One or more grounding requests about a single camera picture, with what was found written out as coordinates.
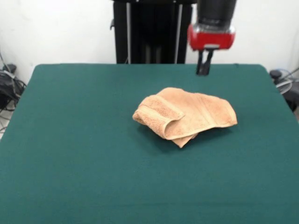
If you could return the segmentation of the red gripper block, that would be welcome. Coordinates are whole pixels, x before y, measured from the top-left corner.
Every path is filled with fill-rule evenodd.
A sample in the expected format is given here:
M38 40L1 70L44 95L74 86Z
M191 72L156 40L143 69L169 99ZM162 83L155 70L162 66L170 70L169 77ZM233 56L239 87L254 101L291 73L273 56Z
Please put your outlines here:
M190 24L187 30L187 40L192 50L198 50L197 75L207 76L210 71L213 49L230 49L235 40L235 29L230 26L226 30L206 30L198 24ZM203 50L211 49L203 64Z

